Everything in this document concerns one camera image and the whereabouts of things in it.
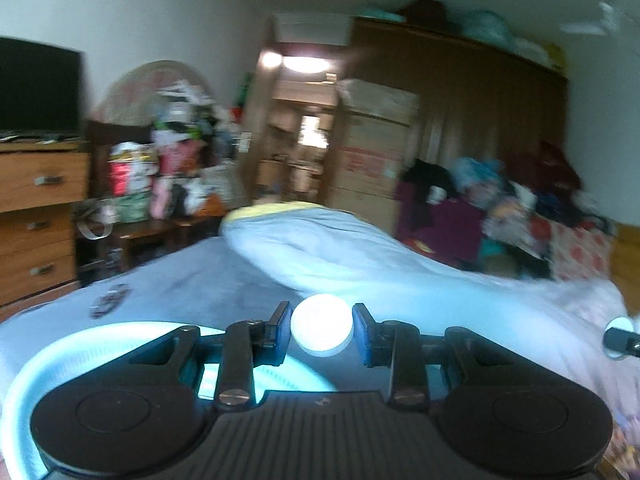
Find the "television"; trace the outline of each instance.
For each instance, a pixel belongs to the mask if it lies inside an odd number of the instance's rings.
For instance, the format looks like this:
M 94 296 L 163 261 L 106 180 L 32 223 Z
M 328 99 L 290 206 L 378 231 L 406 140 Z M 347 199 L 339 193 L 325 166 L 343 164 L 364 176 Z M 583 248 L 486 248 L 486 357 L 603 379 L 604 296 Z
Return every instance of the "television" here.
M 0 137 L 77 136 L 82 55 L 0 37 Z

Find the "wall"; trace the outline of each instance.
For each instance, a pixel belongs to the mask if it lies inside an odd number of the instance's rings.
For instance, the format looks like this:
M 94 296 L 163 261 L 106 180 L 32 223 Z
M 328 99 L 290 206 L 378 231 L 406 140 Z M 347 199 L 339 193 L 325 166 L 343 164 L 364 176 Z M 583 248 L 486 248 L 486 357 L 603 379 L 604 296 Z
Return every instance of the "wall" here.
M 602 212 L 640 225 L 640 34 L 576 38 L 568 49 L 566 152 Z
M 0 0 L 0 35 L 86 53 L 90 106 L 122 74 L 159 59 L 191 65 L 232 104 L 263 24 L 249 0 Z

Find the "wooden dresser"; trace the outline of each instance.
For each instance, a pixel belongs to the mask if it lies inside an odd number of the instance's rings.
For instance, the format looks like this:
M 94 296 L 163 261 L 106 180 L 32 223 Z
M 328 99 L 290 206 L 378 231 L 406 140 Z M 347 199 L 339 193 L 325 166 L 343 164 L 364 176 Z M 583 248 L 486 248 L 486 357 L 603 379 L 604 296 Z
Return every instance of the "wooden dresser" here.
M 72 203 L 85 198 L 89 162 L 75 148 L 0 145 L 0 322 L 75 288 Z

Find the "purple cloth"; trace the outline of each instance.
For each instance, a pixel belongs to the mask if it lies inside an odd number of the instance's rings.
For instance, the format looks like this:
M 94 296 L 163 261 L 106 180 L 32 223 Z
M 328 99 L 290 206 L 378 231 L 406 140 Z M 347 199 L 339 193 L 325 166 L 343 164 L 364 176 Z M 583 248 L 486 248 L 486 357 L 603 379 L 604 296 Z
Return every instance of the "purple cloth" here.
M 396 238 L 420 240 L 435 252 L 433 259 L 454 265 L 459 260 L 474 262 L 478 258 L 482 240 L 482 211 L 462 199 L 449 199 L 438 205 L 414 202 L 415 186 L 407 182 L 398 183 L 396 200 L 401 202 Z M 432 225 L 423 224 L 414 228 L 420 213 L 416 208 L 427 208 Z

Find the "metal handle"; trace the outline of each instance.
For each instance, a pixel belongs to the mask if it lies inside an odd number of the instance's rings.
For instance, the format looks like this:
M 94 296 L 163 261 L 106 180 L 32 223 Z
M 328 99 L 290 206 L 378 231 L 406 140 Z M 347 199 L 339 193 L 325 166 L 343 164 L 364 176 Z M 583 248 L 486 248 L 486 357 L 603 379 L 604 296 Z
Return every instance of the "metal handle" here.
M 42 276 L 43 274 L 49 274 L 53 270 L 54 265 L 49 264 L 42 267 L 33 267 L 30 270 L 29 274 L 31 276 Z
M 44 222 L 31 222 L 27 224 L 27 231 L 39 231 L 40 229 L 46 229 L 51 226 L 51 222 L 49 220 L 45 220 Z
M 61 175 L 43 175 L 33 179 L 36 186 L 53 186 L 54 184 L 62 184 L 64 181 L 65 177 Z

